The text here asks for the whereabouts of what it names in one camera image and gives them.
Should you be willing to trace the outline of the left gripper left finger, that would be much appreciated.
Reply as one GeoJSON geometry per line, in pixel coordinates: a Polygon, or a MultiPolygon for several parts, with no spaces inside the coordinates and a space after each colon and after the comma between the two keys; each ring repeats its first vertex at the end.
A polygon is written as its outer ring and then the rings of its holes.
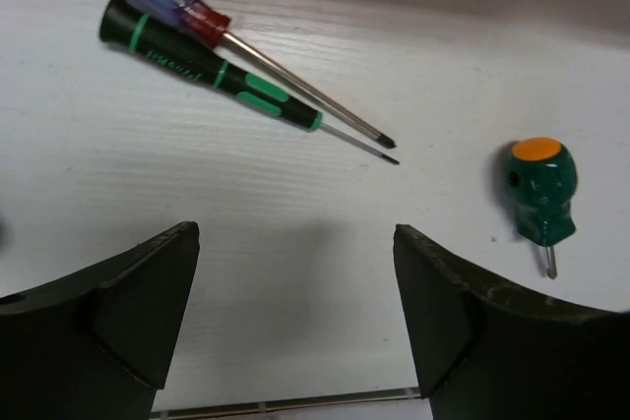
{"type": "Polygon", "coordinates": [[[184,221],[1,300],[4,419],[147,419],[166,383],[199,252],[184,221]]]}

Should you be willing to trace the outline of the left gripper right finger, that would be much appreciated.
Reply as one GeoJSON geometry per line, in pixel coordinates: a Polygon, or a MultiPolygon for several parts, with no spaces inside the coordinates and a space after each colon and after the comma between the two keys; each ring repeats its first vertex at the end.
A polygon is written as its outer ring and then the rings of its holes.
{"type": "Polygon", "coordinates": [[[436,419],[625,419],[629,317],[504,278],[410,225],[394,267],[420,395],[436,419]]]}

